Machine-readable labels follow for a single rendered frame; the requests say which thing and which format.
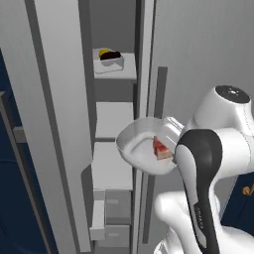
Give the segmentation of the grey freezer door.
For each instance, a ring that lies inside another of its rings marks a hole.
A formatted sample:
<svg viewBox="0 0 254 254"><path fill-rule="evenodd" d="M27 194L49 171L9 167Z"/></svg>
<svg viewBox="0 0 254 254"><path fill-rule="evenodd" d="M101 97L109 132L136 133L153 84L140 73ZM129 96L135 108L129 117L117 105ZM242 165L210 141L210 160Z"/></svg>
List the grey freezer door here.
<svg viewBox="0 0 254 254"><path fill-rule="evenodd" d="M88 0L0 0L0 48L60 254L87 254L94 103Z"/></svg>

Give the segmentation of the dark avocado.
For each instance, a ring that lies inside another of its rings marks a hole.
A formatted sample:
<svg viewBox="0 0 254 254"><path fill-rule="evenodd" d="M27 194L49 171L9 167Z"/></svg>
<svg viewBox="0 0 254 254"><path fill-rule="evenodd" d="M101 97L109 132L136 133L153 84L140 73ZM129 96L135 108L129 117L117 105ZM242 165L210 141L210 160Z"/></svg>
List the dark avocado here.
<svg viewBox="0 0 254 254"><path fill-rule="evenodd" d="M101 55L100 60L106 61L106 60L119 59L119 58L121 58L120 52L106 52Z"/></svg>

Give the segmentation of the white container with steak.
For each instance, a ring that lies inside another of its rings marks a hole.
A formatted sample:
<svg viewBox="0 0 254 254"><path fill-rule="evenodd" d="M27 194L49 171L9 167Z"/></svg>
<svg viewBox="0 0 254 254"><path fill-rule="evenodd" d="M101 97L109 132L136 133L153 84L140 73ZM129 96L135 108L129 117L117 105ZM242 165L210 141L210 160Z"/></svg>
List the white container with steak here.
<svg viewBox="0 0 254 254"><path fill-rule="evenodd" d="M122 130L116 138L121 157L134 168L150 175L165 175L176 164L173 158L158 160L154 154L153 138L163 126L163 120L153 117L139 118Z"/></svg>

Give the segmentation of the grey freezer drawer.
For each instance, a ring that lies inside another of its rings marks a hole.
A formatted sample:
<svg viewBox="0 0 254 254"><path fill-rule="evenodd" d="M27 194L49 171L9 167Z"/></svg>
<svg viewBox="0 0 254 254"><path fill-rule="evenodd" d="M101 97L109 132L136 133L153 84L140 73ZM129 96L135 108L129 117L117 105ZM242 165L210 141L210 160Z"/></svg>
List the grey freezer drawer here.
<svg viewBox="0 0 254 254"><path fill-rule="evenodd" d="M128 190L108 190L105 196L106 223L131 224L131 193Z"/></svg>
<svg viewBox="0 0 254 254"><path fill-rule="evenodd" d="M129 225L107 225L105 228L105 247L129 246L130 226Z"/></svg>

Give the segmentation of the red steak piece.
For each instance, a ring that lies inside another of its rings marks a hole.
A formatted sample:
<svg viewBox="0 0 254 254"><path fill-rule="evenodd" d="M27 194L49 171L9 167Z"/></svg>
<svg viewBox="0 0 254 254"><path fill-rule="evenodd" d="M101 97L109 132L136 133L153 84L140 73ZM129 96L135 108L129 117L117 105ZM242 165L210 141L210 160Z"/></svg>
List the red steak piece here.
<svg viewBox="0 0 254 254"><path fill-rule="evenodd" d="M153 138L153 150L158 160L168 159L173 155L170 149L161 143L157 137Z"/></svg>

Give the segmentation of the white door bin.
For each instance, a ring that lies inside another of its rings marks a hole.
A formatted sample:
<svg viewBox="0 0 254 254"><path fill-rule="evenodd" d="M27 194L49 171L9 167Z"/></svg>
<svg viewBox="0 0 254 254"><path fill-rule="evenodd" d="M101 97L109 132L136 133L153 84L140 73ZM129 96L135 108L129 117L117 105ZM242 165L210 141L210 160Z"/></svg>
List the white door bin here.
<svg viewBox="0 0 254 254"><path fill-rule="evenodd" d="M94 203L92 213L92 224L89 229L90 239L105 239L105 190L95 190L93 192Z"/></svg>

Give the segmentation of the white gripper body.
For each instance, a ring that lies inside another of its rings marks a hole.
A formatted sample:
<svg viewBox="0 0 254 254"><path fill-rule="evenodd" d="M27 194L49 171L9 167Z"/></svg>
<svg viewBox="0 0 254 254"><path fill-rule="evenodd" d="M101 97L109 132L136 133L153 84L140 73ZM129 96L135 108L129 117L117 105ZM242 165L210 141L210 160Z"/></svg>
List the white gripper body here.
<svg viewBox="0 0 254 254"><path fill-rule="evenodd" d="M163 119L163 125L157 135L162 144L169 149L175 149L185 126L177 119L167 116Z"/></svg>

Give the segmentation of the dark blue cabinet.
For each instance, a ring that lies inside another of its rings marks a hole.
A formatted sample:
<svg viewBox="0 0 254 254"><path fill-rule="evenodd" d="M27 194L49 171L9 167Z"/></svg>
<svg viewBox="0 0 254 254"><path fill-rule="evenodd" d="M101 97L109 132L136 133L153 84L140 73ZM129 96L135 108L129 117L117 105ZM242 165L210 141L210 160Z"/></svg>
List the dark blue cabinet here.
<svg viewBox="0 0 254 254"><path fill-rule="evenodd" d="M244 195L244 187L252 188L254 173L237 178L236 184L222 215L221 224L241 229L254 236L254 192Z"/></svg>
<svg viewBox="0 0 254 254"><path fill-rule="evenodd" d="M1 114L0 254L47 254Z"/></svg>

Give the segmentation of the grey fridge door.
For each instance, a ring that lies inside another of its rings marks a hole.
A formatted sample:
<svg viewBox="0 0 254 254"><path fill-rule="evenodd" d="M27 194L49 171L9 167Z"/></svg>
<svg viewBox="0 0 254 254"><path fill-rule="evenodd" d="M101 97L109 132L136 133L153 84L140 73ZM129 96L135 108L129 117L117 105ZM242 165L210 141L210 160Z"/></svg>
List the grey fridge door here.
<svg viewBox="0 0 254 254"><path fill-rule="evenodd" d="M186 124L216 85L253 96L254 0L142 0L143 116L154 115L158 67L168 68L163 115Z"/></svg>

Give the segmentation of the white container with vegetables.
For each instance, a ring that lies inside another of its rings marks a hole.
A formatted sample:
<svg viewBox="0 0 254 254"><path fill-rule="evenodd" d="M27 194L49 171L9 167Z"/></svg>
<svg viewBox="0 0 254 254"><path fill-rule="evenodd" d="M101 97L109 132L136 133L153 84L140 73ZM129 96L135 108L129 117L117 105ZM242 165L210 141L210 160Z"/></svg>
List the white container with vegetables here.
<svg viewBox="0 0 254 254"><path fill-rule="evenodd" d="M101 61L99 57L99 51L103 49L107 49L107 48L92 50L94 71L96 73L106 73L106 72L112 72L115 70L122 70L124 68L123 55L120 53L121 58L119 59Z"/></svg>

